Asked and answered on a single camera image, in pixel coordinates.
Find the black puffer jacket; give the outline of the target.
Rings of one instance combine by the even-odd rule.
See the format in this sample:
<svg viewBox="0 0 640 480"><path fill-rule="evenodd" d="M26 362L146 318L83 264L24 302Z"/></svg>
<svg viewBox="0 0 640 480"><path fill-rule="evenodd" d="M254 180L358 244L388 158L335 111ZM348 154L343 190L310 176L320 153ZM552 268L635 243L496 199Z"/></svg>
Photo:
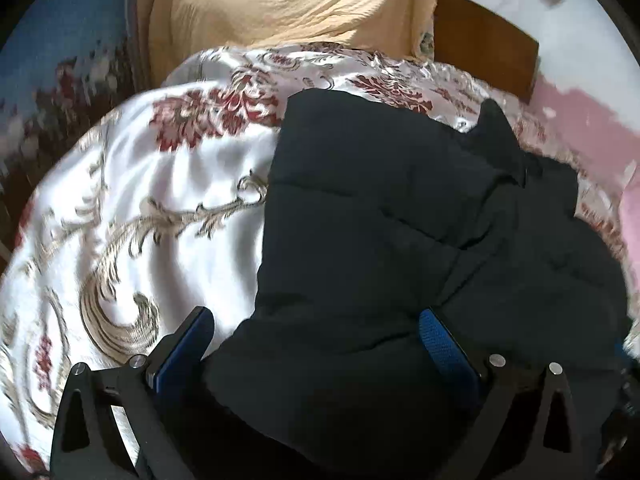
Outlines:
<svg viewBox="0 0 640 480"><path fill-rule="evenodd" d="M572 167L523 151L492 101L457 132L339 91L288 100L253 315L180 405L200 479L431 478L480 402L419 335L567 371L591 478L629 330L623 270L576 217Z"/></svg>

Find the floral satin bedspread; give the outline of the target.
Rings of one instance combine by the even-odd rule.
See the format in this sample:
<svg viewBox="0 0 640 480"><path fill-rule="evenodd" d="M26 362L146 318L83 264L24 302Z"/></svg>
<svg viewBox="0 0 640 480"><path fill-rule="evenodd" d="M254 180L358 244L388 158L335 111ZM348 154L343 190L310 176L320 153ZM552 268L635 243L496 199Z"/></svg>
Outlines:
<svg viewBox="0 0 640 480"><path fill-rule="evenodd" d="M444 63L337 44L220 48L114 108L44 177L1 280L1 433L28 471L47 468L73 362L151 351L194 304L223 344L252 316L269 176L288 100L339 91L466 133L494 101L523 151L570 166L576 217L623 270L612 200L518 102Z"/></svg>

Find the pink curtain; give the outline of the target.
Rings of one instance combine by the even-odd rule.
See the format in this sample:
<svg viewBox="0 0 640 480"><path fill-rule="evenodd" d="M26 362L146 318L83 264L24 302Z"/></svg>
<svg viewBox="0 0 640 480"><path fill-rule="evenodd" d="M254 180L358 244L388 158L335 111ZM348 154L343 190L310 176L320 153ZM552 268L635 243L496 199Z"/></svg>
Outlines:
<svg viewBox="0 0 640 480"><path fill-rule="evenodd" d="M640 266L640 193L638 186L626 188L620 200L620 221L622 222L629 259L634 274L639 276Z"/></svg>

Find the blue floral wardrobe cover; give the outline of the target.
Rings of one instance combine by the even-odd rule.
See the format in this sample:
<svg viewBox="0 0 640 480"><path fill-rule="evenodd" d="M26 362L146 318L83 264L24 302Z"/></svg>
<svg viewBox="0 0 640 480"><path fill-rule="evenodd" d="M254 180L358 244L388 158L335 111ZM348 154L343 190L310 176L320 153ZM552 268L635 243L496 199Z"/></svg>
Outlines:
<svg viewBox="0 0 640 480"><path fill-rule="evenodd" d="M23 0L1 45L1 255L21 243L39 181L136 91L132 0Z"/></svg>

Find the brown wooden headboard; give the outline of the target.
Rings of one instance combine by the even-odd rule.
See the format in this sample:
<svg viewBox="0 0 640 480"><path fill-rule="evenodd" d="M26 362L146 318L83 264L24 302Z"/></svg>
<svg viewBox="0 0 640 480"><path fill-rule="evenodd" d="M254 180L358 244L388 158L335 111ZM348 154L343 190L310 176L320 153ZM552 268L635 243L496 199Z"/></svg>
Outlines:
<svg viewBox="0 0 640 480"><path fill-rule="evenodd" d="M471 0L437 0L435 60L465 70L527 103L538 70L539 44Z"/></svg>

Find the beige draped cloth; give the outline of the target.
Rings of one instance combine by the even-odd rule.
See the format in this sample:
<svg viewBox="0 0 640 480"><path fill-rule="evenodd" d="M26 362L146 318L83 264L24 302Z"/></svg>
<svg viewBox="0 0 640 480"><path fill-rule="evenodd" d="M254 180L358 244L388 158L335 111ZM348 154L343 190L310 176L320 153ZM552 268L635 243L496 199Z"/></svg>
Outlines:
<svg viewBox="0 0 640 480"><path fill-rule="evenodd" d="M423 60L437 0L138 0L142 48L158 86L216 47L335 42Z"/></svg>

